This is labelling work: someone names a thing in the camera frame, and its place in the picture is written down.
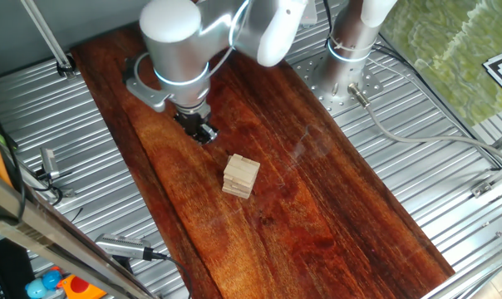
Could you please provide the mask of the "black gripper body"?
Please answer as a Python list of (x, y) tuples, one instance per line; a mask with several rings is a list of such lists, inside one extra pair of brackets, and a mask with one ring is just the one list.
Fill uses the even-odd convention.
[(175, 115), (175, 120), (183, 127), (187, 134), (200, 134), (202, 132), (209, 132), (213, 129), (209, 123), (210, 117), (210, 112), (204, 115), (200, 113), (185, 114), (178, 112)]

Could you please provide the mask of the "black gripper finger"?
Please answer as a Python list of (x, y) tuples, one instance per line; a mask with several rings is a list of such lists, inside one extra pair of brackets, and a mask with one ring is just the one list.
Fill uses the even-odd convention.
[(208, 135), (203, 130), (196, 131), (195, 133), (187, 131), (186, 134), (198, 145), (205, 145), (208, 143)]
[(213, 141), (217, 138), (218, 130), (208, 123), (204, 123), (200, 126), (201, 140), (202, 141)]

